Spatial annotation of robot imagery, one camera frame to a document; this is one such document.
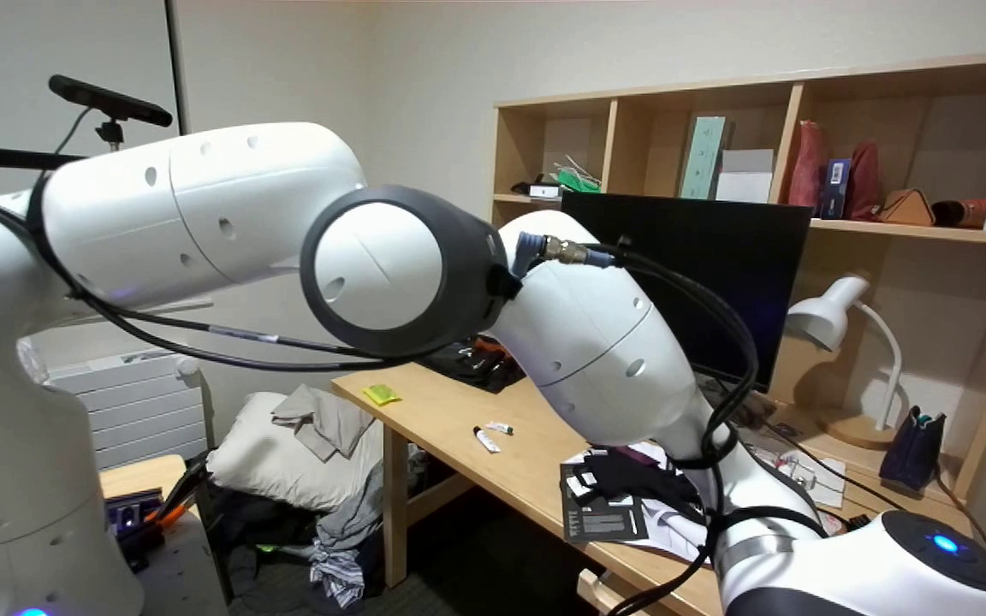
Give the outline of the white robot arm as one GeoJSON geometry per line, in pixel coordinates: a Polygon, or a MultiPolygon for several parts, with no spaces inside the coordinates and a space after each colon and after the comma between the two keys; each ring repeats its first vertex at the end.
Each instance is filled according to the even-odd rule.
{"type": "Polygon", "coordinates": [[[95,310],[207,362],[332,373],[498,335],[592,446],[654,441],[703,504],[726,616],[986,616],[986,550],[889,511],[850,532],[771,474],[697,390],[641,290],[641,255],[563,213],[491,224],[371,184],[322,124],[246,124],[94,157],[42,157],[0,196],[0,616],[135,616],[74,395],[17,359],[95,310]]]}

